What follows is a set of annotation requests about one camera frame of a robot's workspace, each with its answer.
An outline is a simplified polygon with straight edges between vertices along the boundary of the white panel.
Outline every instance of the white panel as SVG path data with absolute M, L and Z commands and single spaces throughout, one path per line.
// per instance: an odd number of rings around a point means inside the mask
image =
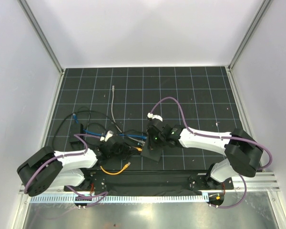
M 273 1 L 233 72 L 286 200 L 286 0 Z
M 0 229 L 10 228 L 16 169 L 40 147 L 58 78 L 18 2 L 0 1 Z
M 262 0 L 29 0 L 63 67 L 229 64 Z

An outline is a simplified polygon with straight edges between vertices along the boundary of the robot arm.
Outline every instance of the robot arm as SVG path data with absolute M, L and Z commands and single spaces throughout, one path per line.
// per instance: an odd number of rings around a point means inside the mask
M 208 169 L 205 179 L 210 188 L 215 188 L 226 179 L 238 174 L 246 177 L 255 176 L 263 153 L 262 149 L 246 142 L 224 138 L 237 136 L 254 141 L 244 130 L 235 129 L 233 132 L 216 133 L 190 128 L 193 133 L 219 137 L 209 138 L 192 134 L 180 125 L 175 125 L 173 128 L 164 125 L 162 118 L 158 115 L 148 114 L 148 117 L 150 121 L 147 132 L 150 149 L 166 145 L 183 148 L 193 147 L 214 151 L 227 157 L 220 163 L 212 164 Z

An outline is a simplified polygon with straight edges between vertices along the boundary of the yellow cable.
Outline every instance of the yellow cable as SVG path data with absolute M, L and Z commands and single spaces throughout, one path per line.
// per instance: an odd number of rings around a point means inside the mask
M 102 166 L 101 166 L 101 170 L 104 172 L 104 173 L 107 173 L 109 175 L 118 175 L 120 174 L 121 172 L 123 172 L 125 169 L 128 168 L 128 166 L 130 165 L 130 162 L 128 162 L 126 165 L 124 165 L 124 167 L 117 173 L 110 173 L 110 172 L 107 172 Z

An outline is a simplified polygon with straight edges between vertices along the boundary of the white strip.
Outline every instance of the white strip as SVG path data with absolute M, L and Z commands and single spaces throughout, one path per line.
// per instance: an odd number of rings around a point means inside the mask
M 30 203 L 74 203 L 77 195 L 75 194 L 41 194 L 32 197 Z M 208 202 L 209 196 L 203 193 L 200 196 L 182 196 L 182 197 L 105 197 L 101 203 L 185 203 L 185 202 Z M 77 201 L 76 203 L 91 203 L 90 201 Z

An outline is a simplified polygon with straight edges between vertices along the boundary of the reflective metal surface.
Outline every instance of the reflective metal surface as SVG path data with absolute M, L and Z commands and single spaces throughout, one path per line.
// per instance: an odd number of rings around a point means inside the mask
M 226 193 L 225 205 L 242 193 Z M 73 204 L 30 204 L 26 229 L 277 229 L 267 192 L 250 192 L 231 209 L 206 203 L 103 204 L 74 209 Z

